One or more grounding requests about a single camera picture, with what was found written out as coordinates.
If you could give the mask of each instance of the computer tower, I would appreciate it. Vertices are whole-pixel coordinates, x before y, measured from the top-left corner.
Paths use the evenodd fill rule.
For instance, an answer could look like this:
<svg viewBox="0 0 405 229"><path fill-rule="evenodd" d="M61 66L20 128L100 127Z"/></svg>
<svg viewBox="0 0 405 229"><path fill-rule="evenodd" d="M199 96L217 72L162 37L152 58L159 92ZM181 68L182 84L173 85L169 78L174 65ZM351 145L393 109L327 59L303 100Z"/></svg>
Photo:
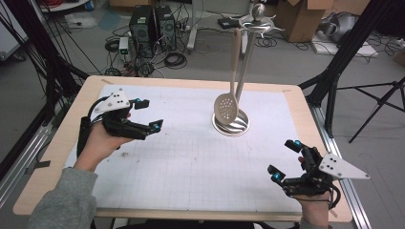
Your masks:
<svg viewBox="0 0 405 229"><path fill-rule="evenodd" d="M176 49L176 24L175 17L169 6L155 7L158 27L158 38L163 51Z"/></svg>
<svg viewBox="0 0 405 229"><path fill-rule="evenodd" d="M157 41L157 30L153 14L153 7L149 5L135 6L129 29L134 41L137 57L152 58L154 45Z"/></svg>

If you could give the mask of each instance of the slotted spoon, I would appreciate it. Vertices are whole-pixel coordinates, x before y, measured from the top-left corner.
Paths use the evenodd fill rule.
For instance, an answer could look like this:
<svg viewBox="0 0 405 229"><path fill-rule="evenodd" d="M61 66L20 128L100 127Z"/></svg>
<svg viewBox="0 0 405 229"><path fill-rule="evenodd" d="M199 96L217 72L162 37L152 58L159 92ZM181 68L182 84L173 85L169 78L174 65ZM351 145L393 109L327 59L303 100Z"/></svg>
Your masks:
<svg viewBox="0 0 405 229"><path fill-rule="evenodd" d="M239 29L234 30L231 49L230 92L218 96L214 103L215 117L224 125L232 123L239 112L238 100L235 96L235 76L241 50L241 31Z"/></svg>

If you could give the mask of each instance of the human hand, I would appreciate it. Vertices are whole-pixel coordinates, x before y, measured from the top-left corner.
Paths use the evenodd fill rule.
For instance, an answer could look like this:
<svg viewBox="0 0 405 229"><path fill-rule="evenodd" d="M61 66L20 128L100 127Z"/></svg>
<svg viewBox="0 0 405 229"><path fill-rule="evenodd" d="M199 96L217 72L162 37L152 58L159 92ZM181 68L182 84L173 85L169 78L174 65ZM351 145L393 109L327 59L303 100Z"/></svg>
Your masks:
<svg viewBox="0 0 405 229"><path fill-rule="evenodd" d="M109 135L101 122L93 125L86 145L74 168L94 172L97 165L110 156L120 145L133 139Z"/></svg>
<svg viewBox="0 0 405 229"><path fill-rule="evenodd" d="M304 158L301 156L298 160L301 163L304 162ZM296 195L293 197L301 204L303 218L306 222L314 226L329 228L330 192L316 196Z"/></svg>

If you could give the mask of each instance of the white bracket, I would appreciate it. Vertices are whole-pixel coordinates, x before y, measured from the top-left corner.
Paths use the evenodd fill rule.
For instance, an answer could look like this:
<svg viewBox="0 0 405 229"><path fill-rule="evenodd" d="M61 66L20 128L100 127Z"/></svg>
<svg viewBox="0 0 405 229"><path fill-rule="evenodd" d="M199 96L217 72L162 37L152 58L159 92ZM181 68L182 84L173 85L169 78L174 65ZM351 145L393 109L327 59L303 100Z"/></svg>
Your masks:
<svg viewBox="0 0 405 229"><path fill-rule="evenodd" d="M358 178L369 179L370 175L351 165L346 160L328 152L319 165L319 170L332 175L334 179Z"/></svg>
<svg viewBox="0 0 405 229"><path fill-rule="evenodd" d="M130 106L129 100L123 91L112 93L105 101L95 108L95 113L115 111Z"/></svg>

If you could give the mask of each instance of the black tripod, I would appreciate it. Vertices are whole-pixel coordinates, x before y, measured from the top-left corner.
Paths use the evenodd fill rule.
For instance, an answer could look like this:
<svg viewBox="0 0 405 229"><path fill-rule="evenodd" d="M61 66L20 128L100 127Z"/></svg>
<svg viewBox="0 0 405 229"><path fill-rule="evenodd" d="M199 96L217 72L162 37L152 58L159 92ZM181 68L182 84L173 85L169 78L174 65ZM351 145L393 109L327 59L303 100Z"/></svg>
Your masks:
<svg viewBox="0 0 405 229"><path fill-rule="evenodd" d="M392 108L395 108L397 110L400 110L401 112L405 113L405 93L404 93L404 82L405 82L405 76L399 80L399 82L393 81L391 83L382 83L382 84L371 84L371 85L363 85L363 86L354 86L354 87L346 87L346 88L338 88L337 90L345 90L345 89L356 89L359 92L375 99L377 101L378 107L373 111L373 113L367 118L366 122L363 124L363 126L360 127L360 129L355 133L355 135L352 137L352 139L349 141L349 143L352 143L354 139L360 134L360 132L366 127L366 125L372 120L372 118L377 114L377 112L382 108L384 105L388 105ZM362 90L362 88L370 88L370 87L379 87L379 86L393 86L386 94L384 94L381 98L374 96L372 94L369 94L365 91ZM388 102L388 99L390 99L391 95L393 95L396 90L401 91L402 95L402 106L403 108L400 108L398 106L395 106L392 103Z"/></svg>

